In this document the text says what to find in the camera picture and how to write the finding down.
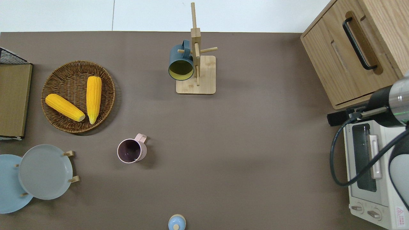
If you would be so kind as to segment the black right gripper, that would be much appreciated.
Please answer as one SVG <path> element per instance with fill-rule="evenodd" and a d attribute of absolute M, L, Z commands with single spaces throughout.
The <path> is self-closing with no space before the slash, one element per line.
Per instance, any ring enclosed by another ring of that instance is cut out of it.
<path fill-rule="evenodd" d="M 385 111 L 365 118 L 362 115 L 364 112 L 382 108 L 385 108 Z M 388 128 L 408 126 L 408 85 L 392 85 L 377 90 L 362 112 L 349 114 L 345 110 L 327 114 L 327 121 L 331 127 L 340 126 L 349 118 L 352 118 L 352 123 L 374 120 Z"/>

